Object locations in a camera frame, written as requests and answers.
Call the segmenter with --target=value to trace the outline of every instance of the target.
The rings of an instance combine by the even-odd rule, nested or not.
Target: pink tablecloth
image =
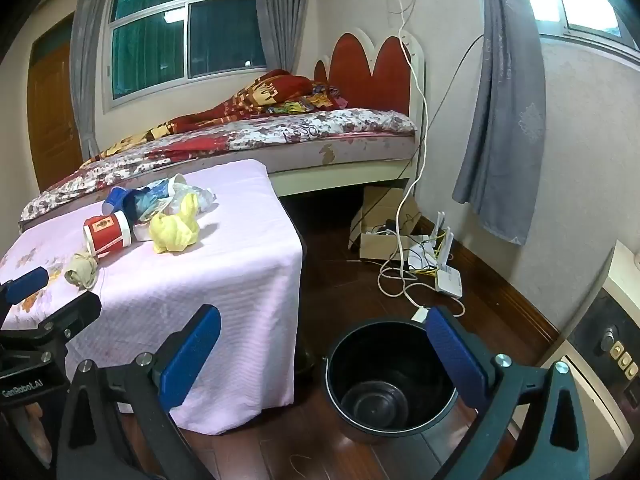
[[[155,351],[201,304],[213,304],[222,334],[172,416],[181,428],[217,434],[293,401],[302,247],[259,162],[232,162],[186,179],[217,196],[218,206],[198,219],[200,240],[179,254],[155,254],[145,242],[102,260],[93,290],[102,314],[68,344],[67,372],[71,377],[85,358],[111,366]],[[62,272],[82,250],[82,223],[97,214],[100,203],[20,236],[2,259],[0,282],[37,266],[50,280],[43,293],[12,308],[4,328],[32,328],[78,295]]]

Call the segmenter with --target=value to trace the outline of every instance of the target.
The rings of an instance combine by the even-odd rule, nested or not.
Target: window frame
[[[620,36],[605,32],[604,30],[597,30],[596,28],[571,25],[567,19],[563,1],[556,0],[556,4],[560,15],[559,22],[536,20],[541,36],[586,44],[587,46],[599,48],[610,54],[625,57],[625,59],[632,62],[640,63],[640,52],[636,47],[636,43],[615,9],[614,12],[618,20]]]
[[[191,19],[191,4],[197,2],[206,2],[209,0],[172,0],[170,2],[165,2],[164,4],[159,4],[153,7],[148,7],[143,10],[139,10],[123,18],[119,18],[117,20],[111,21],[111,13],[113,11],[113,5],[115,0],[107,0],[108,5],[105,6],[103,23],[104,23],[104,33],[103,33],[103,46],[102,46],[102,107],[104,111],[109,111],[117,106],[128,103],[135,99],[148,96],[150,94],[155,94],[156,92],[161,92],[167,90],[169,88],[176,88],[178,86],[183,86],[191,83],[201,82],[207,79],[215,79],[219,77],[229,76],[233,74],[250,74],[250,73],[266,73],[266,65],[261,66],[252,66],[252,67],[240,67],[234,68],[231,70],[220,70],[217,72],[212,72],[209,74],[203,74],[199,76],[189,77],[189,36],[190,36],[190,19]],[[111,81],[111,64],[112,64],[112,55],[113,55],[113,34],[114,31],[128,23],[135,22],[142,18],[147,18],[154,14],[159,14],[162,12],[167,12],[168,10],[180,9],[181,7],[186,7],[187,15],[184,19],[184,27],[182,30],[182,65],[184,75],[177,79],[173,79],[171,81],[165,81],[163,83],[159,83],[157,85],[149,86],[147,88],[143,88],[141,90],[137,90],[130,94],[127,94],[123,97],[114,98],[113,97],[113,84]]]

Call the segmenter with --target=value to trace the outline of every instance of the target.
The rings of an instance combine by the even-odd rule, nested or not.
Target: wooden door
[[[69,43],[29,69],[27,114],[31,157],[40,190],[72,174],[82,164],[71,107]]]

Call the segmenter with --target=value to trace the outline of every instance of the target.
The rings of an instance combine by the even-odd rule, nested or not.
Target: cardboard box
[[[371,260],[386,260],[396,252],[398,239],[394,235],[373,234],[376,227],[383,226],[389,219],[396,220],[396,211],[404,196],[404,190],[395,187],[367,186],[364,189],[362,207],[351,221],[349,248],[360,239],[360,257]],[[418,220],[422,217],[414,197],[410,196],[402,205],[400,211],[400,238],[402,249],[407,250],[414,245],[408,237],[414,230]],[[404,252],[406,260],[408,251]],[[400,260],[400,254],[394,255],[394,260]]]

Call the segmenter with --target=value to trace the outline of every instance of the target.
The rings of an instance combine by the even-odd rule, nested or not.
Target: black cable
[[[462,67],[462,64],[465,62],[466,56],[468,56],[468,54],[471,52],[471,49],[474,47],[474,45],[480,41],[480,39],[484,38],[484,34],[480,34],[480,36],[478,36],[477,38],[475,38],[475,40],[473,40],[473,42],[469,45],[469,48],[466,50],[465,55],[462,56],[462,59],[460,60],[460,62],[458,63],[458,67],[456,68],[456,71],[453,73],[453,77],[451,78],[451,82],[449,83],[449,87],[447,88],[447,91],[444,92],[444,97],[442,98],[442,101],[440,101],[440,104],[438,105],[438,108],[436,110],[436,112],[433,114],[433,117],[431,118],[431,121],[429,123],[429,125],[427,126],[427,132],[431,129],[431,127],[433,126],[433,121],[435,120],[436,116],[438,115],[438,112],[440,111],[440,109],[442,108],[442,105],[444,104],[445,99],[447,98],[447,95],[449,95],[449,90],[451,90],[451,87],[453,86],[453,81],[456,79],[456,76],[458,75],[458,72],[460,70],[460,67]],[[412,161],[414,160],[414,156],[416,153],[418,153],[420,151],[420,147],[422,146],[422,140],[420,140],[420,143],[418,143],[418,147],[416,148],[416,150],[414,151],[414,154],[411,156],[411,158],[409,159],[409,161],[407,162],[406,166],[404,168],[402,168],[402,171],[400,172],[400,174],[398,175],[398,178],[396,178],[396,180],[399,180],[400,177],[402,177],[402,174],[406,171],[406,169],[411,165]],[[389,189],[387,189],[383,195],[375,201],[374,205],[372,205],[366,213],[364,213],[361,217],[361,221],[359,223],[357,223],[356,225],[354,225],[353,229],[351,229],[351,231],[349,231],[349,236],[351,237],[351,234],[356,230],[356,227],[362,222],[362,219],[364,219],[365,216],[367,216],[371,210],[373,208],[375,208],[375,206],[377,206],[380,201],[386,196],[386,194],[389,192]]]

